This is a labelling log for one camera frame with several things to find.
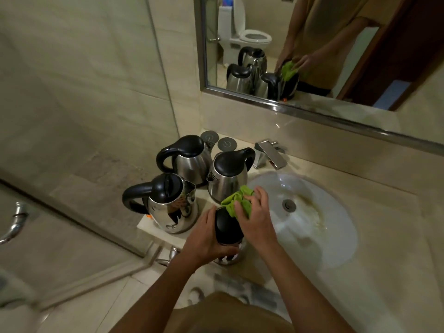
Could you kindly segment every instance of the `cleaning rag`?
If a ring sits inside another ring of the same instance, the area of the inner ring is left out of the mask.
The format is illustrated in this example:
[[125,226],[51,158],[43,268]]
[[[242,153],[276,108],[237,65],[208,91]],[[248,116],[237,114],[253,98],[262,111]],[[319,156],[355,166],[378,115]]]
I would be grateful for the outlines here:
[[221,202],[221,206],[226,208],[226,211],[228,211],[231,217],[236,217],[237,219],[236,211],[234,210],[234,202],[239,201],[242,208],[244,209],[245,214],[248,215],[248,218],[250,218],[251,202],[244,198],[244,196],[251,196],[253,195],[253,193],[254,190],[248,188],[246,185],[243,185],[241,186],[241,190],[223,200]]
[[299,71],[298,68],[293,68],[294,63],[292,61],[286,62],[281,69],[282,72],[282,80],[284,82],[288,82],[297,72]]

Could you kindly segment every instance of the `faucet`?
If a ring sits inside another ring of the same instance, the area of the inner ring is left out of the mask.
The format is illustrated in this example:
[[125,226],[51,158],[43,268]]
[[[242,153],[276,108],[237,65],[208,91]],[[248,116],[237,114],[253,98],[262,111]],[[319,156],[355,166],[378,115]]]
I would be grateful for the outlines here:
[[285,151],[278,145],[277,141],[270,141],[268,139],[259,141],[254,144],[254,151],[256,152],[256,157],[253,166],[256,169],[264,167],[267,158],[270,159],[271,164],[276,170],[287,165],[287,161],[279,154],[279,151],[282,153]]

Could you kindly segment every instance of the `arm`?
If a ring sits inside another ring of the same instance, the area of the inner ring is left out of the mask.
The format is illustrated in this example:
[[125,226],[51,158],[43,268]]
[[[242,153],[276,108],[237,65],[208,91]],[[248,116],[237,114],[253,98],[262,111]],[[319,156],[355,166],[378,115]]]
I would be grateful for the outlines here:
[[254,192],[251,197],[245,196],[252,204],[250,219],[246,218],[237,202],[236,215],[245,237],[267,264],[295,331],[354,333],[278,243],[265,190],[256,187]]
[[289,58],[293,51],[294,41],[299,30],[301,30],[305,18],[307,16],[308,0],[296,0],[294,4],[293,13],[291,15],[290,24],[288,26],[287,36],[284,42],[284,47],[276,62],[276,69],[278,71],[282,63]]
[[316,50],[314,53],[305,56],[295,57],[296,68],[300,72],[308,71],[313,66],[318,65],[323,59],[328,56],[338,53],[342,47],[350,44],[358,35],[368,27],[371,21],[365,17],[356,17],[350,24],[342,29],[336,36],[322,48]]
[[178,254],[158,280],[120,319],[110,333],[162,333],[186,282],[197,268],[212,260],[236,255],[234,246],[216,240],[216,207],[204,212]]

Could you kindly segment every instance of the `mirror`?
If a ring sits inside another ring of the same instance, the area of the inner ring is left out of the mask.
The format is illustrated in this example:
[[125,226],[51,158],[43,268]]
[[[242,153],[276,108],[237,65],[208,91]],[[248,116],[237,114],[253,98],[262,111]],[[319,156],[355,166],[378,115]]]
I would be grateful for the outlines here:
[[444,144],[444,0],[196,0],[206,84]]

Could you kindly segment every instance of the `person's left hand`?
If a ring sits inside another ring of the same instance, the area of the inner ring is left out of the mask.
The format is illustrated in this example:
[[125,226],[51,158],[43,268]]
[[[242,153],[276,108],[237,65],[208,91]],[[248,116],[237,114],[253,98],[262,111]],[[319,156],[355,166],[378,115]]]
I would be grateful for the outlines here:
[[215,216],[216,206],[213,206],[199,217],[182,252],[177,256],[186,260],[193,271],[216,258],[239,253],[237,246],[222,246],[218,243],[214,230]]
[[315,51],[312,54],[302,57],[294,57],[293,62],[295,63],[295,65],[293,66],[293,69],[298,68],[299,73],[307,72],[318,66],[323,59],[324,57],[319,51]]

